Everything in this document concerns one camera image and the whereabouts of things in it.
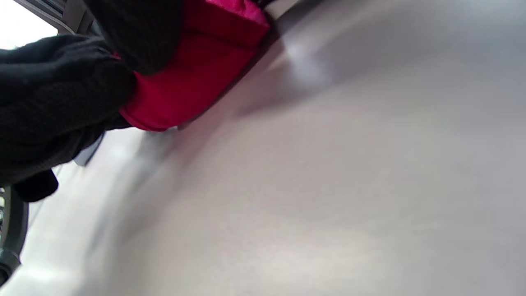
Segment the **red fabric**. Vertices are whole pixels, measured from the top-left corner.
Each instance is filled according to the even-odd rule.
[[[157,132],[194,119],[240,75],[268,31],[263,11],[250,0],[186,0],[174,59],[155,76],[136,73],[136,95],[120,113]]]

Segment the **white surface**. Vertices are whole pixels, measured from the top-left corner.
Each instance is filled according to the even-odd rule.
[[[188,129],[64,167],[0,294],[524,295],[525,8],[325,2]]]

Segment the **black knit sleeve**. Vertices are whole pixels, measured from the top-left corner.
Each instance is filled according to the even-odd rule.
[[[100,38],[57,36],[0,52],[0,185],[71,161],[112,127],[133,73]]]
[[[84,0],[104,38],[134,71],[160,72],[183,26],[183,0]]]

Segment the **black glove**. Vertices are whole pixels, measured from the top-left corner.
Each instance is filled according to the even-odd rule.
[[[111,129],[135,77],[102,39],[56,36],[0,51],[0,89],[0,185],[13,185]]]

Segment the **pink fabric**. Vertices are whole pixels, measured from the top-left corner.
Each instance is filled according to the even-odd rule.
[[[240,75],[268,31],[263,11],[249,0],[186,0],[174,59],[155,76],[136,73],[136,95],[120,113],[158,132],[194,119]]]

